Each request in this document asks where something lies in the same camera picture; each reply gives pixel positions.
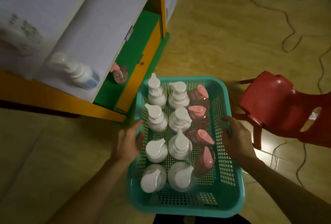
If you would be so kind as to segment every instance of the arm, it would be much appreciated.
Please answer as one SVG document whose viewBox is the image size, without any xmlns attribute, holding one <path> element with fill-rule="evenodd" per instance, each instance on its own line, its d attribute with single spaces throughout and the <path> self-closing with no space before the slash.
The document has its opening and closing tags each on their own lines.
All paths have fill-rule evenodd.
<svg viewBox="0 0 331 224">
<path fill-rule="evenodd" d="M 79 189 L 46 224 L 94 224 L 97 223 L 109 193 L 116 181 L 139 154 L 143 145 L 143 132 L 136 140 L 136 132 L 142 120 L 127 130 L 120 130 L 110 159 L 81 189 Z"/>
<path fill-rule="evenodd" d="M 232 117 L 222 119 L 233 131 L 230 138 L 223 129 L 225 151 L 267 191 L 291 223 L 330 223 L 330 204 L 265 165 L 255 155 L 250 131 Z"/>
</svg>

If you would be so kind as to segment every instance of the wooden floor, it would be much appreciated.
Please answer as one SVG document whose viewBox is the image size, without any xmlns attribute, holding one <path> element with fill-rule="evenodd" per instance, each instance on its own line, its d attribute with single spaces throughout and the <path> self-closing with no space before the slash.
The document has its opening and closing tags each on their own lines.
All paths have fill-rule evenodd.
<svg viewBox="0 0 331 224">
<path fill-rule="evenodd" d="M 297 33 L 285 43 L 291 49 L 301 35 L 331 33 L 330 0 L 255 0 L 285 10 Z M 268 70 L 282 74 L 305 93 L 319 93 L 318 57 L 331 36 L 304 37 L 291 53 L 281 43 L 291 29 L 281 12 L 258 8 L 248 0 L 179 0 L 169 22 L 170 39 L 156 67 L 158 76 L 215 76 L 225 82 L 231 107 L 250 79 Z M 323 92 L 331 90 L 331 53 L 322 59 Z M 119 126 L 105 120 L 79 119 L 0 110 L 0 223 L 43 223 L 109 157 Z M 276 157 L 272 152 L 276 146 Z M 302 143 L 263 132 L 260 159 L 299 183 L 295 173 L 304 159 Z M 307 145 L 299 172 L 304 187 L 331 203 L 331 149 Z M 244 173 L 246 202 L 241 214 L 254 224 L 288 223 L 258 183 Z M 126 177 L 116 185 L 100 223 L 152 223 L 154 215 L 135 210 L 125 198 Z"/>
</svg>

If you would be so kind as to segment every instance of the chair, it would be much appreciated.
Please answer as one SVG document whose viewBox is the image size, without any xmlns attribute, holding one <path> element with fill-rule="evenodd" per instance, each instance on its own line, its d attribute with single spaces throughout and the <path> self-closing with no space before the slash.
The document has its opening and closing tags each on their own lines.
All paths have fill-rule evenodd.
<svg viewBox="0 0 331 224">
<path fill-rule="evenodd" d="M 282 75 L 264 71 L 256 79 L 240 81 L 249 84 L 239 107 L 243 113 L 233 113 L 238 120 L 253 125 L 254 147 L 261 150 L 261 133 L 265 129 L 285 138 L 331 147 L 331 92 L 311 95 L 294 90 Z M 312 111 L 321 107 L 317 119 L 306 131 L 300 131 Z"/>
</svg>

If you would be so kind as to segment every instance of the teal plastic basket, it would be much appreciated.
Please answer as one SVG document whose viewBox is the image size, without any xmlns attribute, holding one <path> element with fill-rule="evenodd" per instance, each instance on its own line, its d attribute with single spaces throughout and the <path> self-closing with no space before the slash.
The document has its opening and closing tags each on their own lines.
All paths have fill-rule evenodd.
<svg viewBox="0 0 331 224">
<path fill-rule="evenodd" d="M 148 80 L 139 87 L 137 93 L 135 120 L 143 119 L 145 123 L 137 131 L 145 131 L 144 145 L 140 155 L 131 163 L 127 176 L 127 190 L 131 203 L 141 212 L 158 214 L 179 214 L 205 217 L 228 218 L 237 214 L 245 201 L 245 191 L 241 168 L 226 154 L 222 144 L 222 127 L 228 127 L 228 123 L 220 120 L 223 115 L 231 116 L 229 96 L 226 86 L 220 80 L 204 77 L 159 77 L 163 89 L 171 92 L 169 82 L 183 81 L 187 90 L 204 85 L 210 100 L 210 129 L 216 143 L 213 146 L 215 152 L 215 168 L 203 177 L 197 177 L 196 185 L 188 192 L 180 193 L 172 189 L 167 182 L 163 189 L 151 194 L 145 193 L 140 187 L 140 180 L 145 168 L 152 163 L 146 158 L 145 147 L 153 138 L 164 138 L 166 142 L 174 135 L 168 128 L 163 134 L 153 134 L 148 128 L 148 112 L 144 107 L 149 103 Z M 185 160 L 194 166 L 194 159 L 202 149 L 193 147 L 192 155 Z M 165 161 L 160 163 L 167 172 L 173 163 L 177 162 L 170 154 Z"/>
</svg>

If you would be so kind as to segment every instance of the transparent pink bottle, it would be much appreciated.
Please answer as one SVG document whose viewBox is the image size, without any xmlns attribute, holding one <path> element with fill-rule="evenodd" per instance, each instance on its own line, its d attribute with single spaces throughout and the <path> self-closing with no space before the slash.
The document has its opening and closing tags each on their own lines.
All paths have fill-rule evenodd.
<svg viewBox="0 0 331 224">
<path fill-rule="evenodd" d="M 215 144 L 211 134 L 206 130 L 191 128 L 184 135 L 197 147 L 212 147 Z"/>
<path fill-rule="evenodd" d="M 116 62 L 110 69 L 110 72 L 113 73 L 116 83 L 122 84 L 127 80 L 127 69 L 123 65 L 118 65 Z"/>
<path fill-rule="evenodd" d="M 205 107 L 200 105 L 192 105 L 188 107 L 188 114 L 192 119 L 192 124 L 196 128 L 208 129 L 210 126 L 210 119 Z"/>
<path fill-rule="evenodd" d="M 197 88 L 188 91 L 188 97 L 191 105 L 204 106 L 207 110 L 210 108 L 209 95 L 203 85 L 198 85 Z"/>
<path fill-rule="evenodd" d="M 194 161 L 193 173 L 195 176 L 204 176 L 214 168 L 215 153 L 213 150 L 205 147 L 197 154 Z"/>
</svg>

